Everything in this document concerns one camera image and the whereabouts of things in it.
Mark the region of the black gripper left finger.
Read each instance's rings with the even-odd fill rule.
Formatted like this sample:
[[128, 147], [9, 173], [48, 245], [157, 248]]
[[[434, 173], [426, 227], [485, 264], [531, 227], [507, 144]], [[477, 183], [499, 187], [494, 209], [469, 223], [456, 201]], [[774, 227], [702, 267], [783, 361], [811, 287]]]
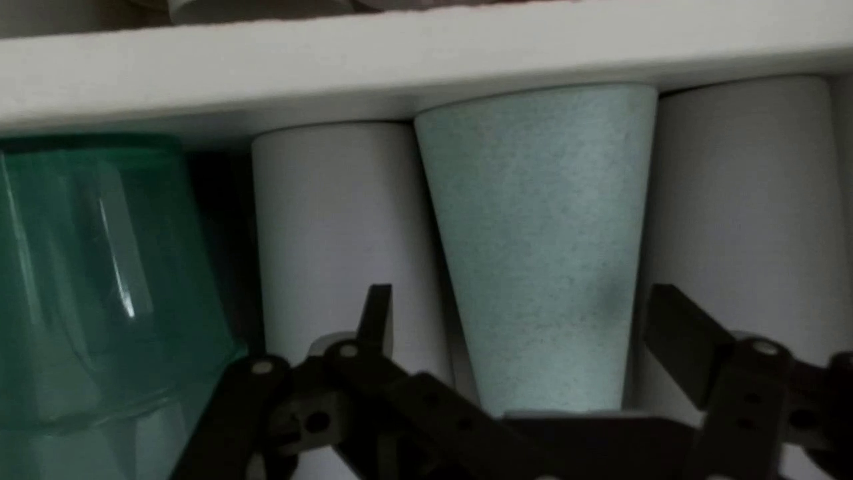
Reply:
[[361, 480], [570, 477], [434, 375], [393, 361], [390, 323], [393, 287], [370, 284], [358, 332], [320, 357], [228, 365], [170, 480], [290, 480], [318, 447], [333, 447]]

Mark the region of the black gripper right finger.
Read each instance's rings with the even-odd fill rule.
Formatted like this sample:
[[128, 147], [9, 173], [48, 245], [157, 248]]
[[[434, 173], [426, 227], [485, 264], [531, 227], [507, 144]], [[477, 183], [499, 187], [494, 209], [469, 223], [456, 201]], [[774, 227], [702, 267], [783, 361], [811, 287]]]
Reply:
[[798, 444], [831, 480], [853, 480], [853, 352], [825, 365], [758, 332], [730, 332], [678, 284], [653, 284], [642, 340], [703, 413], [685, 480], [778, 480]]

